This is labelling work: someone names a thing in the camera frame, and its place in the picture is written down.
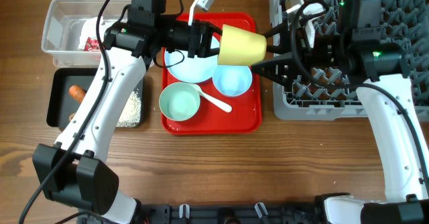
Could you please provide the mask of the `yellow plastic cup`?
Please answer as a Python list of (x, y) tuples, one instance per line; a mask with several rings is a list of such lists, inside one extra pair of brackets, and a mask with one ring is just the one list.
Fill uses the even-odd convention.
[(263, 35), (224, 24), (218, 65), (251, 66), (265, 58), (266, 50)]

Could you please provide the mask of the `orange carrot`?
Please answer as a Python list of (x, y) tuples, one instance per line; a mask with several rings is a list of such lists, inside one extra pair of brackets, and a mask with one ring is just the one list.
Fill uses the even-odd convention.
[(77, 102), (82, 103), (85, 96), (86, 91), (78, 85), (72, 85), (69, 90), (69, 95)]

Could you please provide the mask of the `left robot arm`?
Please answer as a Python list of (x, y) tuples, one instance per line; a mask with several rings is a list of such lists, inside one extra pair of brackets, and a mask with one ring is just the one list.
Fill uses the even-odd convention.
[(99, 69), (73, 120), (52, 146), (40, 144), (33, 163), (38, 194), (78, 209), (79, 215), (106, 223), (140, 223), (141, 202), (119, 190), (118, 176), (106, 165), (113, 132), (129, 95), (157, 53), (185, 50), (209, 57), (214, 34), (222, 30), (206, 21), (182, 21), (166, 14), (166, 0), (131, 0), (119, 19), (97, 32)]

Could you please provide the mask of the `brown mushroom piece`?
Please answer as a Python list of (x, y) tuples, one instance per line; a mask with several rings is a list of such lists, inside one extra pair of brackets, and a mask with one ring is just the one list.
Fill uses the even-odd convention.
[(73, 120), (73, 118), (74, 118), (74, 116), (75, 116), (75, 114), (76, 114), (76, 113), (72, 113), (72, 114), (69, 116), (68, 120), (69, 120), (69, 121), (72, 121), (72, 120)]

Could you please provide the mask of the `white rice pile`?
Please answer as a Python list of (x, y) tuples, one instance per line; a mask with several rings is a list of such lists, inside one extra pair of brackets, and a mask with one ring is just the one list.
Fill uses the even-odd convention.
[(123, 109), (116, 127), (137, 127), (141, 119), (141, 99), (133, 91)]

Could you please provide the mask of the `light blue bowl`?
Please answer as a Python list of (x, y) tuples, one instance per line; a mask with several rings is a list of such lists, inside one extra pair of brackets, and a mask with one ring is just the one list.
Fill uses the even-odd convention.
[(238, 97), (250, 89), (253, 75), (248, 66), (219, 65), (213, 73), (212, 82), (222, 95)]

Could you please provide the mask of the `red strawberry snack wrapper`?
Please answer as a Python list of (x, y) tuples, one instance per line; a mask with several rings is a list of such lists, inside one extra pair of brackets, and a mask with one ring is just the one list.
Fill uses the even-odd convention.
[(100, 46), (99, 42), (96, 38), (87, 38), (86, 43), (84, 45), (85, 52), (99, 52)]

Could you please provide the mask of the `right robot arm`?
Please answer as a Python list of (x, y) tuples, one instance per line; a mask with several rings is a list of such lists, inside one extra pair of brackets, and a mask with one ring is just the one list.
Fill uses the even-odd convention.
[(427, 223), (428, 146), (412, 100), (410, 68), (402, 48), (381, 41), (381, 0), (339, 0), (339, 34), (314, 37), (313, 20), (328, 14), (324, 0), (288, 0), (288, 20), (266, 33), (280, 35), (275, 54), (253, 71), (280, 85), (311, 78), (309, 63), (332, 62), (346, 74), (375, 136), (385, 180), (384, 201), (349, 193), (315, 198), (313, 223)]

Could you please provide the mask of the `mint green bowl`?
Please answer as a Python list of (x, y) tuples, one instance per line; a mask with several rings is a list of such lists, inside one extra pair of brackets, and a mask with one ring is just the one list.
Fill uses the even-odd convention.
[(159, 97), (160, 110), (172, 121), (186, 121), (192, 118), (200, 107), (200, 95), (185, 82), (168, 85)]

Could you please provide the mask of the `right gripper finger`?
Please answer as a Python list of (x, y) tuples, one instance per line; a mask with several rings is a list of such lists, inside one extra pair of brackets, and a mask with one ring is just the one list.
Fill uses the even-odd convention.
[(251, 71), (276, 83), (292, 83), (298, 76), (298, 68), (291, 52), (253, 64)]
[(267, 45), (267, 51), (274, 54), (285, 54), (291, 50), (290, 42), (290, 28), (288, 22), (284, 21), (279, 25), (273, 27), (268, 32), (265, 32), (263, 36), (268, 40), (269, 38), (278, 37), (278, 40), (273, 39), (275, 45)]

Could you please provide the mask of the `white tissue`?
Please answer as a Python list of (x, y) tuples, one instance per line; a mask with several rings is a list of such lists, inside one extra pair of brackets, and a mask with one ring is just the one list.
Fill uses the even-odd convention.
[[(79, 44), (78, 44), (78, 49), (84, 51), (84, 45), (86, 43), (87, 38), (96, 38), (97, 39), (97, 34), (96, 34), (96, 22), (97, 22), (97, 18), (94, 17), (92, 19), (88, 19), (85, 21), (82, 29), (81, 29), (81, 33), (80, 33), (80, 37), (79, 37)], [(106, 30), (111, 27), (115, 22), (114, 21), (107, 21), (104, 20), (103, 17), (100, 20), (100, 26), (99, 26), (99, 34), (100, 34), (100, 39), (103, 42), (104, 40), (104, 34), (106, 32)]]

